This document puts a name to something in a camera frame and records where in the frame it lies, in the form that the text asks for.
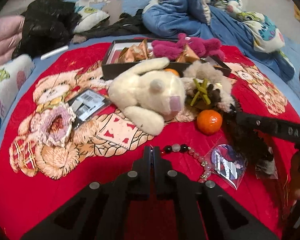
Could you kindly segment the person's hand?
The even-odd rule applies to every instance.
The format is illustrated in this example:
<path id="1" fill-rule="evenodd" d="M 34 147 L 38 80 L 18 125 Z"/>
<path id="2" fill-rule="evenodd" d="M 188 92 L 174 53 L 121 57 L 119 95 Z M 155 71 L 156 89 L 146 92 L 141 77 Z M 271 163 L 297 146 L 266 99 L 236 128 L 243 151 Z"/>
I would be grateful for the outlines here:
<path id="1" fill-rule="evenodd" d="M 296 152 L 290 162 L 289 203 L 295 205 L 300 200 L 300 151 Z"/>

